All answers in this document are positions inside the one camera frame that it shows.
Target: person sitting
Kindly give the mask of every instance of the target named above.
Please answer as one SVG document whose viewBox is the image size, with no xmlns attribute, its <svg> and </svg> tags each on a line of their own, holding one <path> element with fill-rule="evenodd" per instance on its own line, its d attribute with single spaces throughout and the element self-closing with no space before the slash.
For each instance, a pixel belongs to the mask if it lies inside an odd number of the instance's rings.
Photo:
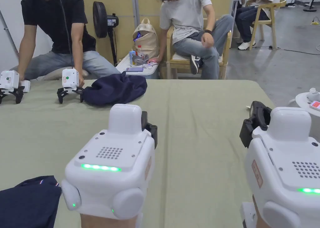
<svg viewBox="0 0 320 228">
<path fill-rule="evenodd" d="M 62 3 L 65 18 L 60 0 L 22 0 L 24 37 L 20 45 L 19 65 L 13 68 L 18 71 L 20 81 L 36 79 L 68 66 L 74 66 L 79 72 L 80 86 L 84 85 L 82 69 L 96 78 L 119 73 L 95 51 L 96 40 L 89 35 L 85 25 L 88 21 L 84 12 L 84 1 L 62 0 Z M 50 36 L 53 46 L 51 52 L 32 58 L 36 47 L 37 26 Z"/>
<path fill-rule="evenodd" d="M 255 21 L 258 11 L 258 6 L 268 3 L 279 3 L 280 0 L 256 0 L 255 6 L 243 7 L 237 10 L 236 24 L 243 40 L 242 44 L 238 47 L 239 50 L 246 50 L 250 47 L 252 38 L 250 26 Z M 270 9 L 264 8 L 261 10 L 259 20 L 271 19 Z"/>
<path fill-rule="evenodd" d="M 174 25 L 173 47 L 180 55 L 190 56 L 191 73 L 197 74 L 202 67 L 201 79 L 218 79 L 219 56 L 233 25 L 231 15 L 216 21 L 211 0 L 162 0 L 160 14 L 160 54 L 151 61 L 163 58 L 167 32 Z M 203 30 L 202 8 L 208 16 L 208 25 Z"/>
</svg>

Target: gray floor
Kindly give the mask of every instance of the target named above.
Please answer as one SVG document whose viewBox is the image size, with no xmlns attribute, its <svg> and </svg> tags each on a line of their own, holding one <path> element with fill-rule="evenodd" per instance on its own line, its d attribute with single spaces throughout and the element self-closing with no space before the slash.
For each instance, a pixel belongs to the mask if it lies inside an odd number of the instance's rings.
<svg viewBox="0 0 320 228">
<path fill-rule="evenodd" d="M 320 44 L 320 27 L 311 26 L 315 16 L 320 17 L 320 7 L 315 13 L 303 11 L 302 6 L 282 8 L 276 15 L 277 46 L 307 53 L 317 53 Z M 257 46 L 272 45 L 271 28 L 265 26 L 265 41 Z M 237 44 L 230 50 L 227 79 L 245 79 L 258 82 L 277 106 L 285 106 L 297 94 L 308 92 L 311 87 L 320 91 L 320 55 L 291 51 L 272 51 L 254 48 L 239 51 Z"/>
</svg>

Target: blue jeans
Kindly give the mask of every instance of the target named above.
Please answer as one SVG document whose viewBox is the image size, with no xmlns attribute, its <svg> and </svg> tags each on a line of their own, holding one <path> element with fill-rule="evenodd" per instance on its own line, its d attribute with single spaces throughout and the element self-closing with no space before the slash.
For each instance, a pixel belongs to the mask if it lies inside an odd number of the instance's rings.
<svg viewBox="0 0 320 228">
<path fill-rule="evenodd" d="M 224 15 L 217 20 L 212 31 L 214 46 L 209 49 L 201 43 L 203 31 L 193 33 L 191 36 L 173 44 L 174 49 L 180 55 L 194 55 L 203 60 L 201 79 L 218 79 L 219 77 L 219 56 L 227 41 L 228 32 L 233 26 L 233 17 Z"/>
<path fill-rule="evenodd" d="M 243 7 L 237 9 L 236 24 L 243 42 L 248 43 L 251 41 L 252 33 L 250 26 L 256 20 L 258 8 L 254 6 Z M 267 14 L 261 10 L 259 20 L 269 20 Z"/>
<path fill-rule="evenodd" d="M 33 58 L 28 65 L 24 77 L 26 80 L 37 79 L 40 76 L 45 76 L 52 71 L 68 66 L 74 66 L 74 64 L 71 64 L 71 55 L 56 54 L 50 51 L 47 54 Z M 113 73 L 120 73 L 109 61 L 95 51 L 83 53 L 82 68 L 96 79 L 112 75 Z"/>
</svg>

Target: water bottle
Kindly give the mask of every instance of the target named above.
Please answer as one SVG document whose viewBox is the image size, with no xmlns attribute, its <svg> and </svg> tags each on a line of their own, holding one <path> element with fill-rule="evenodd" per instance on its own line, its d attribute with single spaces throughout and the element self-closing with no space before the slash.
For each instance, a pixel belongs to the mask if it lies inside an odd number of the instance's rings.
<svg viewBox="0 0 320 228">
<path fill-rule="evenodd" d="M 141 45 L 138 45 L 138 56 L 142 59 L 144 59 L 144 54 L 142 53 L 142 50 L 141 50 Z"/>
</svg>

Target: green tablecloth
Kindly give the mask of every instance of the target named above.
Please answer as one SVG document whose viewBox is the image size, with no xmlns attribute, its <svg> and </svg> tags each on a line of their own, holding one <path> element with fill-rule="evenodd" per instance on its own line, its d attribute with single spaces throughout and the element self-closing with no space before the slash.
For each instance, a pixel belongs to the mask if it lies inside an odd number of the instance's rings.
<svg viewBox="0 0 320 228">
<path fill-rule="evenodd" d="M 251 200 L 243 169 L 246 148 L 239 138 L 249 117 L 246 105 L 273 104 L 252 81 L 148 80 L 132 104 L 158 126 L 156 170 L 144 206 L 145 228 L 240 228 L 241 202 Z M 69 160 L 102 129 L 110 107 L 96 108 L 67 96 L 58 103 L 61 81 L 32 82 L 22 103 L 0 105 L 0 190 L 23 180 L 54 175 L 60 182 Z M 56 228 L 80 227 L 63 196 Z"/>
</svg>

